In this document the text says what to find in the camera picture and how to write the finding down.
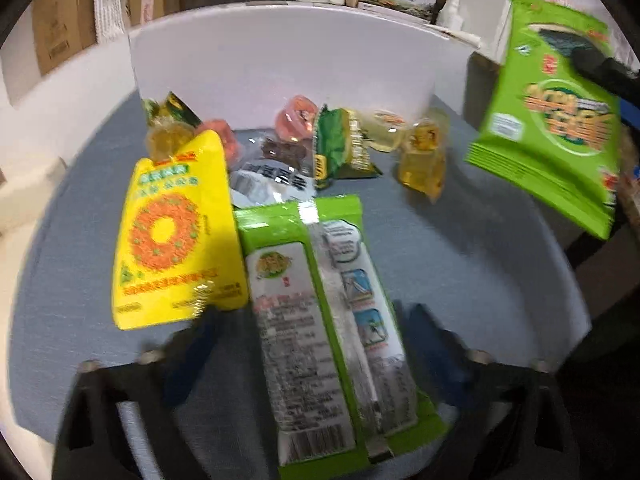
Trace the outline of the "pink jelly cup with lid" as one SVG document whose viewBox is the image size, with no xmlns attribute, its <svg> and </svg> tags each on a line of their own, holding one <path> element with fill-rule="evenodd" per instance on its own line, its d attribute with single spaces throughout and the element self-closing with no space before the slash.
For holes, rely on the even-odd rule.
<svg viewBox="0 0 640 480">
<path fill-rule="evenodd" d="M 284 142 L 311 140 L 318 107 L 306 96 L 293 96 L 277 114 L 274 131 Z"/>
</svg>

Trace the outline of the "orange jelly cup left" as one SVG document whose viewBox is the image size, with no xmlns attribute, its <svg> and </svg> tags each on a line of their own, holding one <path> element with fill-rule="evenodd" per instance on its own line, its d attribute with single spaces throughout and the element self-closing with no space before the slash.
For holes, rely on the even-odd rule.
<svg viewBox="0 0 640 480">
<path fill-rule="evenodd" d="M 183 145 L 194 138 L 194 133 L 195 128 L 185 122 L 175 122 L 174 120 L 154 122 L 149 126 L 145 137 L 149 158 L 153 162 L 161 162 L 171 158 Z"/>
</svg>

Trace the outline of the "white storage box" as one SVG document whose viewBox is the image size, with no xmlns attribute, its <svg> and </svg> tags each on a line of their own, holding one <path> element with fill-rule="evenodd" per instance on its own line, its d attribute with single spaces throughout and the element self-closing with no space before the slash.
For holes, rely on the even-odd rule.
<svg viewBox="0 0 640 480">
<path fill-rule="evenodd" d="M 473 49 L 434 28 L 346 6 L 230 4 L 182 12 L 129 35 L 140 96 L 174 92 L 199 118 L 269 127 L 293 96 L 413 120 L 463 110 Z"/>
</svg>

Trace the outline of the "green wrapped snack packet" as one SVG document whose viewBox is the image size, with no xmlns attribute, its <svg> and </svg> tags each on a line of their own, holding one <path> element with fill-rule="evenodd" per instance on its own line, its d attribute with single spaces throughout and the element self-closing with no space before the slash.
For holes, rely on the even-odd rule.
<svg viewBox="0 0 640 480">
<path fill-rule="evenodd" d="M 370 159 L 358 118 L 347 108 L 320 108 L 314 120 L 312 151 L 317 190 L 334 180 L 372 179 L 382 174 Z"/>
</svg>

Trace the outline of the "white patterned paper bag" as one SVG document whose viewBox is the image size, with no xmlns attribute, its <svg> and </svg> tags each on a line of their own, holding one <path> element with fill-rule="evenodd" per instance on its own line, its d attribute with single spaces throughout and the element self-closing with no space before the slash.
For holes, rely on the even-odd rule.
<svg viewBox="0 0 640 480">
<path fill-rule="evenodd" d="M 93 0 L 96 41 L 99 44 L 125 35 L 130 25 L 126 0 Z"/>
</svg>

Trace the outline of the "yellow snack pouch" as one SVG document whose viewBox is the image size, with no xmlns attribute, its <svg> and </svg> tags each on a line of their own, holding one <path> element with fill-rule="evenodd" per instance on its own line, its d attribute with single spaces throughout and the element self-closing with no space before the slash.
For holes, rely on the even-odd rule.
<svg viewBox="0 0 640 480">
<path fill-rule="evenodd" d="M 247 304 L 224 146 L 206 130 L 161 162 L 139 159 L 122 207 L 112 315 L 120 330 Z"/>
</svg>

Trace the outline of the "clear yellow jelly cup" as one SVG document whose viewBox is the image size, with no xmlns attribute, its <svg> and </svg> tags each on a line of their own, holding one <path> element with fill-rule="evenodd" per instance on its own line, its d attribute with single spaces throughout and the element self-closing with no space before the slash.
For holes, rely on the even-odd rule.
<svg viewBox="0 0 640 480">
<path fill-rule="evenodd" d="M 404 118 L 387 110 L 360 110 L 356 115 L 368 145 L 378 152 L 397 150 L 409 130 Z"/>
</svg>

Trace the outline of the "cream leather sofa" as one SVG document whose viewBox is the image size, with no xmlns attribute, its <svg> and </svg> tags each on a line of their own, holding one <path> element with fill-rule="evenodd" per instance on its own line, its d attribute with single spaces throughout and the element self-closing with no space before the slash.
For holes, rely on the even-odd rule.
<svg viewBox="0 0 640 480">
<path fill-rule="evenodd" d="M 2 174 L 1 235 L 41 217 L 66 169 L 62 158 L 36 158 Z"/>
</svg>

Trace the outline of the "small green candy packet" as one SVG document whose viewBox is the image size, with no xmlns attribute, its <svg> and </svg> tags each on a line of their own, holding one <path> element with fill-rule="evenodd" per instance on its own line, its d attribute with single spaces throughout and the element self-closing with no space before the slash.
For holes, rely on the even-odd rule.
<svg viewBox="0 0 640 480">
<path fill-rule="evenodd" d="M 192 128 L 198 128 L 202 123 L 201 118 L 174 92 L 169 92 L 162 102 L 143 99 L 142 105 L 145 111 L 146 123 L 150 127 L 169 124 L 170 122 L 182 122 Z"/>
</svg>

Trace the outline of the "pink jelly cup left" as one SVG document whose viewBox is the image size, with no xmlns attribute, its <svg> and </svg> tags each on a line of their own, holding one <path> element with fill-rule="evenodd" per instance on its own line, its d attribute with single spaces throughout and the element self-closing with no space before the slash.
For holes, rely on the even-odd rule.
<svg viewBox="0 0 640 480">
<path fill-rule="evenodd" d="M 234 131 L 224 119 L 209 119 L 202 122 L 196 128 L 195 133 L 200 134 L 204 131 L 215 131 L 220 139 L 222 148 L 224 149 L 224 158 L 229 168 L 234 167 L 242 158 L 243 147 L 236 138 Z"/>
</svg>

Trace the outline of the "yellow cartoon lid jelly cup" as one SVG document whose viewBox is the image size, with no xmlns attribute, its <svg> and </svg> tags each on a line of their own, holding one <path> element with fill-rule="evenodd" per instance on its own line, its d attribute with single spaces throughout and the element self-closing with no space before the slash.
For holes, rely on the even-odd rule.
<svg viewBox="0 0 640 480">
<path fill-rule="evenodd" d="M 424 117 L 409 128 L 400 144 L 398 180 L 436 203 L 444 189 L 448 126 Z"/>
</svg>

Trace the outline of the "white plastic bottle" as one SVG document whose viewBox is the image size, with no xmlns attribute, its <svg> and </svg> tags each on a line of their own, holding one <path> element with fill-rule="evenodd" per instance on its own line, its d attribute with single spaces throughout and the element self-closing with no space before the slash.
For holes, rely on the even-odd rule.
<svg viewBox="0 0 640 480">
<path fill-rule="evenodd" d="M 442 28 L 461 32 L 464 19 L 460 14 L 460 0 L 447 0 L 437 15 L 436 24 Z"/>
</svg>

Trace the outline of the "large cardboard box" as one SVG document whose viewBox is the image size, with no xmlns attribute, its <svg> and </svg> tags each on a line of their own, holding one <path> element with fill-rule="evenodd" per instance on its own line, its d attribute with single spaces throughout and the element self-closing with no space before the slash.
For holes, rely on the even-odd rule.
<svg viewBox="0 0 640 480">
<path fill-rule="evenodd" d="M 44 76 L 96 43 L 94 0 L 34 0 L 32 31 Z"/>
</svg>

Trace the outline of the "dark dried fruit packet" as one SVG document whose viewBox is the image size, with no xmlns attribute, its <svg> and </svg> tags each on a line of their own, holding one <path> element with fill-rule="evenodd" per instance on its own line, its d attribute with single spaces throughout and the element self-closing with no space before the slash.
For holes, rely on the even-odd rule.
<svg viewBox="0 0 640 480">
<path fill-rule="evenodd" d="M 253 136 L 242 147 L 240 160 L 229 172 L 235 208 L 304 202 L 316 196 L 311 154 L 303 143 Z"/>
</svg>

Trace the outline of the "green seaweed snack bag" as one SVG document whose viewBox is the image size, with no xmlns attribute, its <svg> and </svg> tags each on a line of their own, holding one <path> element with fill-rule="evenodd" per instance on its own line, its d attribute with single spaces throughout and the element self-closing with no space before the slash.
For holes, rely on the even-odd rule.
<svg viewBox="0 0 640 480">
<path fill-rule="evenodd" d="M 580 76 L 573 50 L 608 54 L 608 26 L 546 0 L 510 0 L 506 62 L 469 164 L 608 238 L 620 174 L 620 100 Z"/>
</svg>

